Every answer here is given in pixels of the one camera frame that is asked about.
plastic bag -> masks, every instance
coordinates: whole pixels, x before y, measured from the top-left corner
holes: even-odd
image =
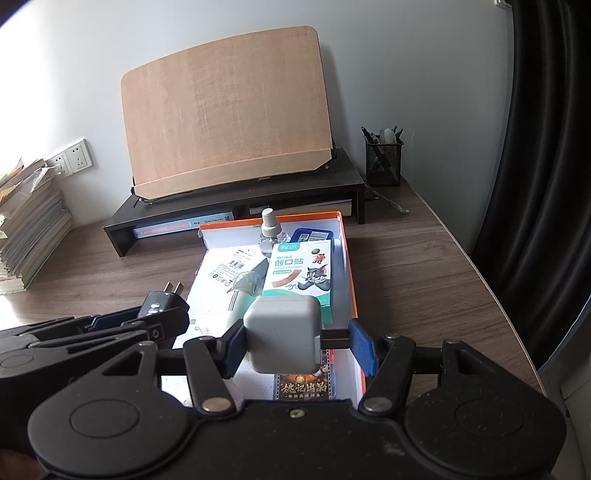
[[[0,238],[7,238],[6,233],[2,230],[4,221],[13,218],[33,192],[53,176],[50,171],[52,168],[38,168],[22,182],[0,192]]]

barcode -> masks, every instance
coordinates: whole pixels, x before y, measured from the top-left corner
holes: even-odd
[[[244,267],[244,263],[241,263],[238,260],[231,260],[230,266],[236,268],[237,270],[240,270]]]
[[[327,232],[312,232],[308,241],[314,242],[316,240],[326,240],[328,236],[329,234]]]

wooden desk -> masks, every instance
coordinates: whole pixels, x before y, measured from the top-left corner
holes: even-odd
[[[407,184],[387,195],[410,213],[375,200],[366,204],[365,225],[346,221],[362,321],[380,335],[400,333],[423,346],[461,338],[539,390],[509,321],[445,227]],[[186,296],[204,253],[192,231],[145,239],[119,258],[101,224],[77,228],[29,291],[0,297],[0,328],[132,307],[167,281],[182,281]],[[432,376],[422,377],[429,378],[413,382],[412,397],[434,386]]]

black mesh pen holder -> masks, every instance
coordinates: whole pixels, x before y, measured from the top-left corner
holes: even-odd
[[[395,144],[371,144],[365,139],[365,175],[372,187],[398,187],[402,140]]]

blue book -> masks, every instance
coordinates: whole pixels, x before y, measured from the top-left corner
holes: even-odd
[[[204,223],[227,222],[228,220],[234,220],[234,214],[232,212],[211,213],[209,215],[137,227],[134,228],[134,236],[136,238],[146,238],[148,236],[164,235],[165,233],[195,230],[199,228],[199,225]]]

